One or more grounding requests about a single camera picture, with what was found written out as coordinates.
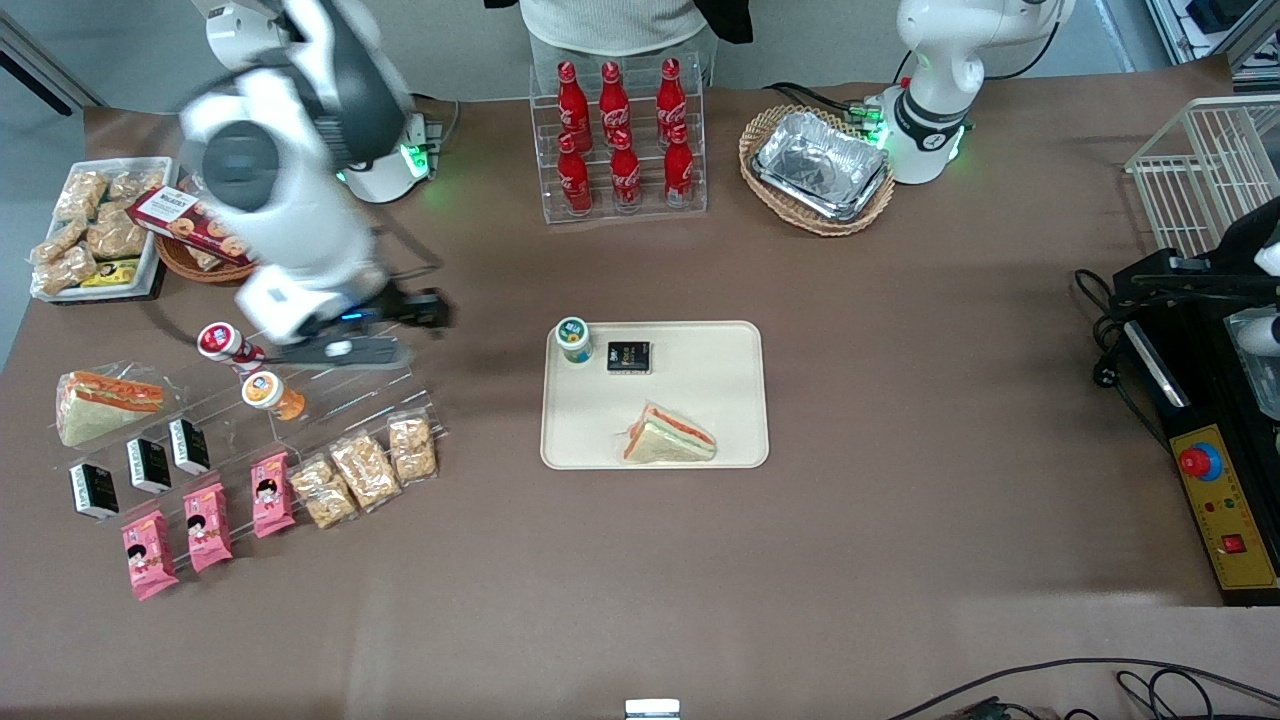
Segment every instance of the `bottle cap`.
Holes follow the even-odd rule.
[[[570,352],[582,350],[590,340],[590,331],[582,318],[564,318],[556,325],[556,343]]]
[[[274,407],[284,397],[284,382],[270,370],[261,370],[244,378],[241,398],[259,409]]]
[[[196,347],[210,360],[227,360],[241,346],[243,338],[230,323],[212,323],[200,331]]]

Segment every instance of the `robotic arm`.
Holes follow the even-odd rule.
[[[902,0],[897,32],[918,67],[910,85],[881,96],[893,178],[918,184],[942,173],[986,79],[978,50],[1044,37],[1074,9],[1075,0]]]
[[[333,359],[328,333],[349,322],[447,325],[438,293],[411,296],[392,282],[335,177],[390,152],[410,114],[372,18],[356,0],[284,0],[284,12],[305,41],[257,55],[234,87],[204,95],[180,118],[211,209],[260,264],[237,304],[297,361]],[[370,351],[366,359],[387,350],[374,338],[342,343],[344,355]]]

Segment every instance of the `table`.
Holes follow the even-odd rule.
[[[252,557],[146,603],[116,534],[72,512],[32,448],[60,373],[193,354],[137,304],[33,304],[0,378],[0,703],[616,717],[627,697],[672,696],[698,720],[876,719],[1070,655],[1280,685],[1280,610],[1217,606],[1169,459],[1089,382],[1093,310],[1068,290],[1076,266],[1110,274],[1151,249],[1120,164],[1188,99],[1229,90],[1216,61],[989,83],[946,176],[899,187],[845,240],[781,223],[737,177],[737,135],[772,94],[708,95],[705,217],[554,229],[527,108],[467,105],[440,178],[393,208],[444,258],[433,281],[460,307],[416,364],[451,429],[442,479],[337,532],[247,543]],[[95,156],[137,152],[164,124],[86,122]],[[159,306],[187,332],[241,320],[229,290],[179,278]],[[769,460],[543,466],[543,342],[570,314],[755,323]],[[966,697],[983,693],[1123,705],[1098,667]],[[1258,710],[1216,694],[1220,712]]]

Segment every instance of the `yellow control panel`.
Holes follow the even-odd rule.
[[[1169,446],[1213,561],[1217,584],[1225,591],[1275,588],[1276,570],[1240,492],[1217,425],[1175,437]]]

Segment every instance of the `cookie box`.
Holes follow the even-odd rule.
[[[173,187],[157,187],[142,193],[125,210],[138,225],[207,252],[232,265],[248,265],[247,247],[230,228],[210,214],[195,195]]]

